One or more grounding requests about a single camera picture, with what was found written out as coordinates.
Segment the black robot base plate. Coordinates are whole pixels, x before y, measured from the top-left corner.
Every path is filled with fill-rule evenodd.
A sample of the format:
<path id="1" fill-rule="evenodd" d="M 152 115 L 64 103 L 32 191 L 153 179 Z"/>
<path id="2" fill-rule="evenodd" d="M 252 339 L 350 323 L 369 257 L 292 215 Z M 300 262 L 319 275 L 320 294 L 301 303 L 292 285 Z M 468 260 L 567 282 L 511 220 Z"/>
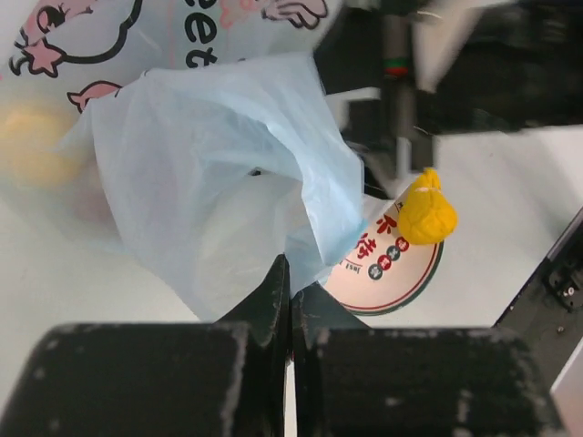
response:
<path id="1" fill-rule="evenodd" d="M 582 340 L 582 213 L 578 212 L 495 323 L 518 334 L 547 386 Z"/>

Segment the round printed white plate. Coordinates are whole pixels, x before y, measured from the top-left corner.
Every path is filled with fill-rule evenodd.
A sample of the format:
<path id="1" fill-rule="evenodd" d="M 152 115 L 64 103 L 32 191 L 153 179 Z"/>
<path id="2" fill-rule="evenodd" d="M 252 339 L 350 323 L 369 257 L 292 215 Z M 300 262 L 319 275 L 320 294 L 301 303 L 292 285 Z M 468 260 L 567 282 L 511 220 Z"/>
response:
<path id="1" fill-rule="evenodd" d="M 396 227 L 406 197 L 403 192 L 375 213 L 354 249 L 323 283 L 355 315 L 382 315 L 411 303 L 439 266 L 443 243 L 413 245 Z"/>

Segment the yellow fake fruit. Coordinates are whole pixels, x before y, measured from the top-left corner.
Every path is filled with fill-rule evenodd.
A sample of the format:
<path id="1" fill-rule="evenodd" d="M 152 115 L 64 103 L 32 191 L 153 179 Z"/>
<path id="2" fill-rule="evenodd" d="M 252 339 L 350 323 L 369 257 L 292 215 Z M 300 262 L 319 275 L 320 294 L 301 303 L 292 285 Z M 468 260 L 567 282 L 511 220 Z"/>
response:
<path id="1" fill-rule="evenodd" d="M 457 213 L 442 192 L 437 172 L 426 168 L 407 191 L 398 215 L 398 231 L 413 245 L 431 245 L 443 242 L 457 223 Z"/>

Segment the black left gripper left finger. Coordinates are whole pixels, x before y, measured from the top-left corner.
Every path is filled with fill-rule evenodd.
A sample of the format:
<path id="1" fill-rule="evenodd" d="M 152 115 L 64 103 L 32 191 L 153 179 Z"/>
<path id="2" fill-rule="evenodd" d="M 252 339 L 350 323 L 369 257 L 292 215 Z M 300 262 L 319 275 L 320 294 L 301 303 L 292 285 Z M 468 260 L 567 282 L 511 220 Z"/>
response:
<path id="1" fill-rule="evenodd" d="M 213 323 L 73 323 L 33 348 L 4 436 L 281 436 L 289 265 Z"/>

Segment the light blue printed plastic bag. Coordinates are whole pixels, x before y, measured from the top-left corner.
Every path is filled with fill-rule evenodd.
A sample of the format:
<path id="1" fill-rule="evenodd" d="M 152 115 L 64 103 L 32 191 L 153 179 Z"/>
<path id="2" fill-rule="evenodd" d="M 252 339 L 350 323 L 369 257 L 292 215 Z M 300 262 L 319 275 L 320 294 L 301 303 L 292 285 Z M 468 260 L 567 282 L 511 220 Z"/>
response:
<path id="1" fill-rule="evenodd" d="M 313 51 L 339 1 L 38 1 L 1 69 L 1 106 L 77 119 L 64 185 L 1 174 L 40 228 L 130 254 L 214 320 L 290 264 L 291 290 L 355 245 L 363 163 L 344 143 Z"/>

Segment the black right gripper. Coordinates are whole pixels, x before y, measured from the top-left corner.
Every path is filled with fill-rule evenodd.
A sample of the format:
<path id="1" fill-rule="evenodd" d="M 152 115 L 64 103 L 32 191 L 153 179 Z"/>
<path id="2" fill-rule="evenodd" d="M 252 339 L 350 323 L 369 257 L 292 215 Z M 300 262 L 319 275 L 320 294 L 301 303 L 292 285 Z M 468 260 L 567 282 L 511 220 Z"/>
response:
<path id="1" fill-rule="evenodd" d="M 582 121 L 579 1 L 346 6 L 314 60 L 328 95 L 374 91 L 348 102 L 342 129 L 374 198 L 431 167 L 437 136 Z"/>

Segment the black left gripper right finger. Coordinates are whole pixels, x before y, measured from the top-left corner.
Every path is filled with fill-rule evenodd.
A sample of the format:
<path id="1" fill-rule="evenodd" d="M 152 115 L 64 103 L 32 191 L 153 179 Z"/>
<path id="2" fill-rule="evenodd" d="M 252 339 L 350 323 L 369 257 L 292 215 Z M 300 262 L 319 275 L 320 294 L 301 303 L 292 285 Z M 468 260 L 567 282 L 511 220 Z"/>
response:
<path id="1" fill-rule="evenodd" d="M 564 436 L 512 331 L 374 329 L 325 290 L 291 301 L 301 436 Z"/>

